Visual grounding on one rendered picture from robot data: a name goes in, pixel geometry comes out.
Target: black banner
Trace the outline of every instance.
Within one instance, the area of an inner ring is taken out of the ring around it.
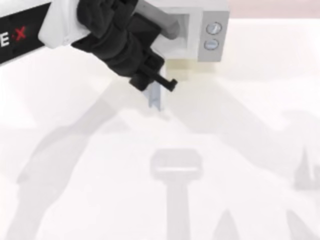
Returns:
[[[44,46],[38,34],[50,3],[0,18],[0,65]]]

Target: white background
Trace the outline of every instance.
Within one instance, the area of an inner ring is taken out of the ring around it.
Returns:
[[[319,20],[231,20],[221,63],[168,62],[161,113],[70,47],[3,66],[0,239],[319,239],[319,43]],[[160,149],[202,166],[173,226]]]

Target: red x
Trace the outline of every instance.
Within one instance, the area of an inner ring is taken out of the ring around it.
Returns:
[[[23,26],[21,29],[19,29],[19,28],[15,29],[15,32],[17,33],[16,41],[19,41],[20,39],[25,39],[26,38],[26,35],[24,34],[25,30],[26,30],[25,26]]]

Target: robotic arm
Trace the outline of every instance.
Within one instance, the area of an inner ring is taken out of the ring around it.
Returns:
[[[159,35],[174,40],[179,32],[174,16],[144,0],[53,0],[0,18],[0,64],[43,46],[71,44],[131,78],[140,91],[154,81],[173,91],[177,81],[159,75],[165,61],[151,45]]]

